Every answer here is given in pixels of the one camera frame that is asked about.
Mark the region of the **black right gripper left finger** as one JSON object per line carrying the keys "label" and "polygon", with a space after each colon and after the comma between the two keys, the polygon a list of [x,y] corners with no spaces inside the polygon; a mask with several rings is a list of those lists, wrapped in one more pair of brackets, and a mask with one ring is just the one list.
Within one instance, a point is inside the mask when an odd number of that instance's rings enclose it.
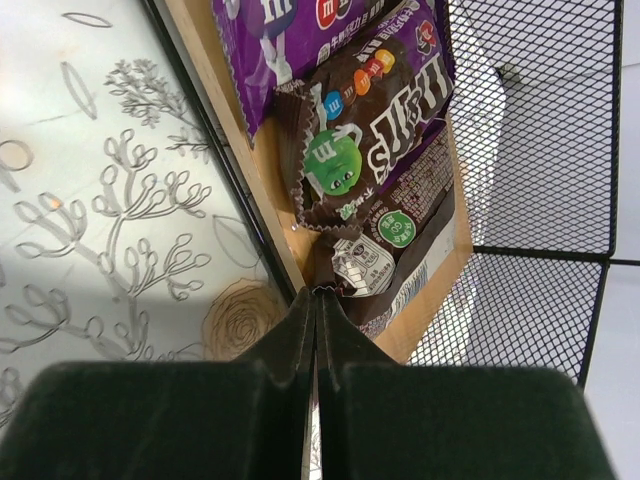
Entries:
{"label": "black right gripper left finger", "polygon": [[67,362],[29,385],[5,479],[305,479],[315,301],[230,362]]}

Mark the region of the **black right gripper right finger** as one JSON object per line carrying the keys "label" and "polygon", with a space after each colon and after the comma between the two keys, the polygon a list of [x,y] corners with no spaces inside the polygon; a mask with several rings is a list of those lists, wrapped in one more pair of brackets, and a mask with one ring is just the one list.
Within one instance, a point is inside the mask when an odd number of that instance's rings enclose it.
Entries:
{"label": "black right gripper right finger", "polygon": [[544,368],[404,366],[315,293],[327,479],[611,479],[582,391]]}

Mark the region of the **purple M&M bag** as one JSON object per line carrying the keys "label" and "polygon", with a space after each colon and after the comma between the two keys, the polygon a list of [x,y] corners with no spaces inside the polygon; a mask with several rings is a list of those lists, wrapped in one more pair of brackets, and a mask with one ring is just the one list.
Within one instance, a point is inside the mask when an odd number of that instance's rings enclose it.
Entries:
{"label": "purple M&M bag", "polygon": [[276,87],[301,78],[391,12],[386,0],[214,0],[211,9],[249,141]]}
{"label": "purple M&M bag", "polygon": [[353,238],[323,234],[314,282],[330,287],[348,319],[376,338],[428,283],[454,247],[454,162],[448,130],[392,173]]}
{"label": "purple M&M bag", "polygon": [[312,74],[275,90],[281,166],[298,224],[358,229],[444,109],[454,81],[433,12],[399,9]]}

